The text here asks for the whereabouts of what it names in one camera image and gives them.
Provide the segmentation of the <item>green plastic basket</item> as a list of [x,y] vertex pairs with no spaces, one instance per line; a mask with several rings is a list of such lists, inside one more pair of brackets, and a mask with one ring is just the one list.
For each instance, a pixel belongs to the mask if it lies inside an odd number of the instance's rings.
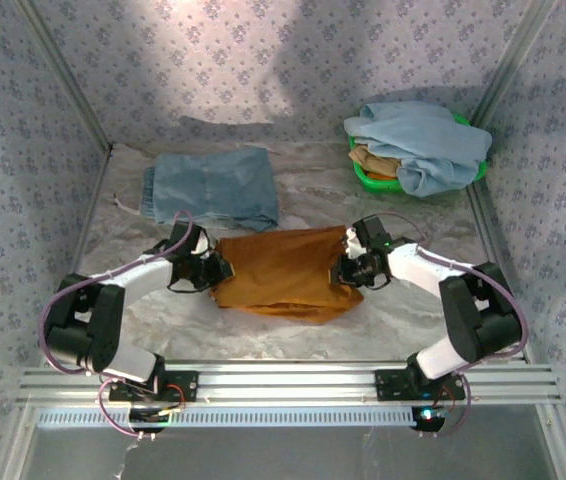
[[[458,113],[453,113],[454,120],[461,125],[473,126],[471,122],[465,118],[463,115]],[[357,145],[354,137],[348,135],[348,144],[350,149],[354,149]],[[370,173],[364,170],[356,162],[353,163],[353,170],[356,174],[358,180],[362,184],[363,188],[373,194],[386,194],[386,193],[404,193],[402,186],[397,178],[387,177],[380,174]],[[484,178],[488,170],[487,161],[483,161],[479,165],[479,170],[474,179],[474,182],[479,181]]]

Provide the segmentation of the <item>folded blue denim trousers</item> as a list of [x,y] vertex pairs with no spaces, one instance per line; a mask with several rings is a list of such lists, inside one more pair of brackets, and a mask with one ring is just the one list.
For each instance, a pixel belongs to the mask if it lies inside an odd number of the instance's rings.
[[256,232],[279,225],[279,203],[268,152],[249,147],[201,155],[162,153],[142,176],[139,207],[118,198],[133,215],[167,224],[179,210],[206,228]]

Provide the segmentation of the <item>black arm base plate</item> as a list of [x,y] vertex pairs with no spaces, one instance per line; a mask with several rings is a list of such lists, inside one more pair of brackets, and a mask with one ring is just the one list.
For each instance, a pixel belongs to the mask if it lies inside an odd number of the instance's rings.
[[431,380],[417,369],[387,369],[374,372],[376,395],[379,401],[434,401],[447,398],[464,400],[466,391],[461,378],[445,375]]
[[146,382],[123,380],[109,388],[111,402],[179,403],[197,398],[199,372],[194,370],[167,370],[153,374]]

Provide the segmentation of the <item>black controller board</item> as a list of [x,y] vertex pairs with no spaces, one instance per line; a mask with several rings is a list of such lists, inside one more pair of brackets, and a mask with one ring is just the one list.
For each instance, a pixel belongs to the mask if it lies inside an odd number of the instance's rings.
[[136,434],[158,434],[169,424],[170,414],[161,409],[132,408],[128,426]]
[[420,406],[412,408],[415,424],[412,429],[422,434],[437,435],[443,428],[447,410],[440,406]]

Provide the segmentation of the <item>aluminium frame post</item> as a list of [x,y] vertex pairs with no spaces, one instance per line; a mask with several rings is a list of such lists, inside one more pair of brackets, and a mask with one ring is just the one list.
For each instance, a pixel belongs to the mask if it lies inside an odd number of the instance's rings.
[[529,0],[480,102],[473,111],[471,123],[477,128],[486,129],[489,126],[500,101],[558,2],[559,0]]
[[103,153],[109,152],[111,147],[109,139],[34,0],[11,1],[23,18],[33,41],[67,96],[70,105],[76,111],[87,134]]

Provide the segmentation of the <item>orange trousers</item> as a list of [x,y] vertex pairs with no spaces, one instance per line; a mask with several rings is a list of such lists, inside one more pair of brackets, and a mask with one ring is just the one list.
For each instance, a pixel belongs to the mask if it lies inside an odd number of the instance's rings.
[[344,253],[343,225],[222,238],[217,252],[234,276],[211,290],[220,308],[323,324],[363,302],[354,287],[333,284]]

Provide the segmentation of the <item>aluminium mounting rail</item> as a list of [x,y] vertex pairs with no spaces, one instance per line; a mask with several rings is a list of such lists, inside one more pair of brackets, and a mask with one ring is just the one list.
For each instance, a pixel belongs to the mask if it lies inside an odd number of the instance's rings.
[[[169,372],[194,371],[197,407],[334,406],[377,402],[375,374],[405,368],[374,361],[170,362]],[[483,405],[557,404],[561,396],[547,365],[521,359],[473,367],[465,373],[472,401]],[[25,370],[14,399],[24,404],[92,406],[100,385],[94,376],[65,375],[48,367]]]

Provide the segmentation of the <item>light blue trousers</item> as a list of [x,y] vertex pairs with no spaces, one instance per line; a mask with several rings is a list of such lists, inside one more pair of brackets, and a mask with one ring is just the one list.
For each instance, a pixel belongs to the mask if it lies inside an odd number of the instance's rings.
[[397,160],[401,190],[419,198],[470,185],[492,145],[487,131],[420,101],[366,104],[344,121],[344,130],[372,156]]

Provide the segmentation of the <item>tan garment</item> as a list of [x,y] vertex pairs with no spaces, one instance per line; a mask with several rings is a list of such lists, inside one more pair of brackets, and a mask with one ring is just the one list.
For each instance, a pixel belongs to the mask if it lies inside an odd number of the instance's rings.
[[394,157],[379,157],[372,154],[364,145],[357,145],[348,153],[349,158],[358,165],[364,174],[373,180],[397,180],[401,161]]

